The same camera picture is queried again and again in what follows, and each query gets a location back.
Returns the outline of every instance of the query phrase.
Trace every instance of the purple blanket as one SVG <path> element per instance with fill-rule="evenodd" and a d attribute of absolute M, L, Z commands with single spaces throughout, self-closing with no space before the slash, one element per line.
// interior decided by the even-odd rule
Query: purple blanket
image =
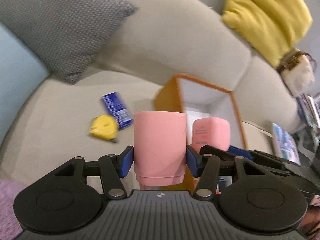
<path fill-rule="evenodd" d="M 0 240 L 12 240 L 22 232 L 13 213 L 13 201 L 23 188 L 18 183 L 0 179 Z"/>

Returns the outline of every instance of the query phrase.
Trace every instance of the brown strap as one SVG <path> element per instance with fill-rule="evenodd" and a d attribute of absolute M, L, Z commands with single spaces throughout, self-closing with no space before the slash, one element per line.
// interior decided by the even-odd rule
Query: brown strap
<path fill-rule="evenodd" d="M 301 55 L 305 55 L 308 57 L 309 61 L 313 64 L 313 71 L 316 71 L 317 68 L 317 62 L 311 57 L 309 53 L 297 51 L 295 54 L 293 54 L 290 58 L 288 58 L 286 61 L 283 61 L 280 63 L 279 67 L 277 68 L 277 71 L 281 73 L 285 69 L 288 69 L 289 71 L 292 70 L 298 63 L 298 58 Z"/>

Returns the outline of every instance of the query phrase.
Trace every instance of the white plush toy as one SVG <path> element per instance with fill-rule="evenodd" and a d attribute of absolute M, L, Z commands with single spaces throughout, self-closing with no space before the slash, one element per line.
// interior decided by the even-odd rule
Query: white plush toy
<path fill-rule="evenodd" d="M 278 71 L 292 95 L 297 97 L 315 82 L 312 67 L 315 61 L 309 54 L 297 49 L 291 55 L 283 60 Z"/>

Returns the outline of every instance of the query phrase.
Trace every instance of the sofa seat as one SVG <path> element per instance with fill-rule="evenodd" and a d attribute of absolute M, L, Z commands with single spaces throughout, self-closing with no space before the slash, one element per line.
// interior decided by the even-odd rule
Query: sofa seat
<path fill-rule="evenodd" d="M 101 96 L 119 92 L 132 114 L 153 109 L 161 87 L 143 79 L 90 68 L 70 86 L 49 77 L 21 109 L 0 149 L 0 178 L 29 185 L 75 156 L 86 161 L 106 154 L 119 155 L 133 145 L 133 127 L 118 132 L 118 143 L 88 135 L 92 119 L 105 114 Z M 138 188 L 133 169 L 124 179 L 128 191 Z M 88 178 L 98 191 L 100 180 Z"/>

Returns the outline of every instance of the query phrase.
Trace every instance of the orange box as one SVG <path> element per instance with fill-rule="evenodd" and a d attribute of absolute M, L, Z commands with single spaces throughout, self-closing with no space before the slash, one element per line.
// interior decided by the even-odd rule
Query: orange box
<path fill-rule="evenodd" d="M 192 124 L 196 119 L 219 117 L 230 123 L 231 145 L 247 149 L 247 143 L 233 92 L 186 74 L 175 75 L 156 95 L 156 111 L 187 114 L 187 144 L 191 144 Z M 186 166 L 182 184 L 167 190 L 194 191 L 194 178 Z"/>

